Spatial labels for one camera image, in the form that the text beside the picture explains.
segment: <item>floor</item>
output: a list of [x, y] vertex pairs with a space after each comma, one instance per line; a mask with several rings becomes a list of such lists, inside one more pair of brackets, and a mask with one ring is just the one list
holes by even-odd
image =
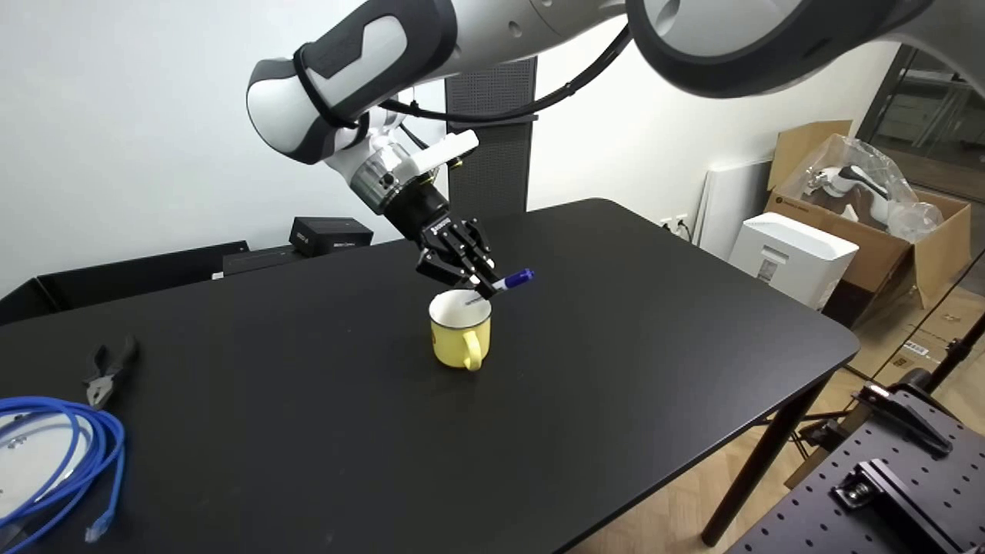
[[[946, 183], [939, 192], [958, 194], [968, 201], [985, 201], [985, 170], [955, 170], [955, 167], [932, 167], [925, 159], [901, 159], [909, 174], [932, 183]], [[985, 208], [976, 207], [976, 232], [973, 250], [983, 254], [985, 247]], [[985, 261], [970, 272], [963, 280], [968, 288], [985, 297]], [[852, 372], [833, 372], [826, 394], [817, 399], [814, 412], [833, 412], [844, 410], [852, 394], [859, 394], [866, 383]], [[968, 429], [985, 434], [985, 341], [955, 369], [955, 376], [936, 394]], [[698, 534], [705, 529], [711, 512], [722, 498], [726, 485], [737, 479], [740, 469], [745, 465], [749, 452], [755, 449], [763, 429], [751, 429], [749, 434], [737, 437], [728, 446], [575, 545], [575, 554], [694, 554], [694, 550], [726, 550], [734, 541], [745, 537], [789, 491], [784, 479], [799, 469], [799, 452], [789, 442], [780, 463], [770, 469], [751, 503], [740, 512], [728, 534], [721, 539], [718, 547], [705, 547]]]

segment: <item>cup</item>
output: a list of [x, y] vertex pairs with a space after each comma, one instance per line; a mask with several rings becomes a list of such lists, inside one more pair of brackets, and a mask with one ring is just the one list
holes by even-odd
[[475, 288], [449, 288], [430, 299], [430, 347], [449, 369], [476, 372], [490, 353], [494, 301]]

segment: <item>table leg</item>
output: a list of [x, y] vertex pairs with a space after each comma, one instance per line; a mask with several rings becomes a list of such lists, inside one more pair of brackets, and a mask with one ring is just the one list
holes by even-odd
[[814, 399], [821, 394], [826, 385], [827, 385], [827, 380], [811, 385], [807, 390], [799, 390], [797, 398], [791, 398], [789, 403], [781, 403], [777, 410], [772, 424], [767, 429], [757, 449], [749, 456], [745, 469], [740, 471], [734, 491], [726, 493], [726, 498], [718, 505], [715, 516], [709, 520], [709, 527], [703, 534], [705, 545], [718, 545], [718, 539], [728, 529], [740, 508], [755, 493], [755, 485], [763, 479], [772, 459], [789, 442], [789, 437], [797, 430], [797, 422], [807, 417], [807, 410], [814, 407]]

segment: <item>black table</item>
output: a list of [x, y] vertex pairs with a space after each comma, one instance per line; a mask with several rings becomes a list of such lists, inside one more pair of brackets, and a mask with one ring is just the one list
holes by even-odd
[[[722, 529], [857, 347], [603, 201], [490, 237], [539, 280], [495, 299], [480, 376], [430, 359], [436, 285], [394, 243], [8, 327], [0, 394], [80, 398], [95, 345], [145, 345], [117, 407], [132, 441], [105, 554], [521, 554], [575, 545], [784, 403]], [[100, 508], [45, 547], [76, 550]]]

